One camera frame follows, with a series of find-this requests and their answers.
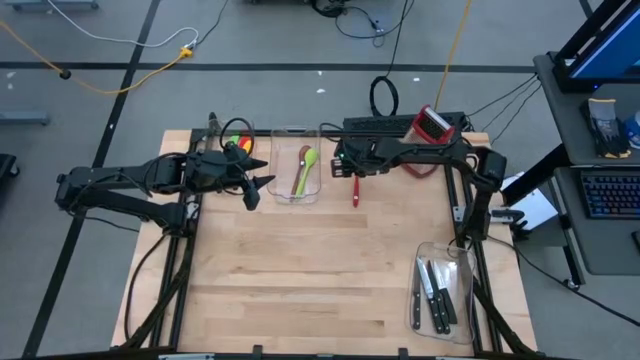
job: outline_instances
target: clear plastic bin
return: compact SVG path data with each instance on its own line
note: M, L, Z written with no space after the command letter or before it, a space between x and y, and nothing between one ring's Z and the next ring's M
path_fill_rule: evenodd
M431 281L425 284L420 273L420 264L431 267L436 284ZM475 264L473 253L465 249L430 242L420 244L411 265L411 291L409 291L408 306L408 325L416 334L456 344L470 344L473 341L475 335L469 325L469 316L471 301L473 301ZM426 267L424 271L428 274L429 270ZM437 286L440 294L435 294L434 290L431 290L432 295L427 296L425 288L429 286ZM439 320L434 319L432 310L434 306L445 312L440 319L447 318L446 331L436 329L436 322Z
M308 146L317 152L313 166L309 168L301 195L296 195L296 178L302 178L304 162L301 149ZM282 204L311 204L318 200L320 192L320 133L317 129L288 127L271 131L271 159L269 174L276 178L267 185L267 190Z

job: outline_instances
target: green-yellow object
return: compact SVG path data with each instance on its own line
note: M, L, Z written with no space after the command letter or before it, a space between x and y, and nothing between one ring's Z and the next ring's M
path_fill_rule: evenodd
M309 170L311 170L311 167L316 163L316 161L318 161L318 152L314 148L307 150L307 152L304 154L304 172L302 173L302 177L298 182L296 196L301 196L304 192L304 186L307 183Z

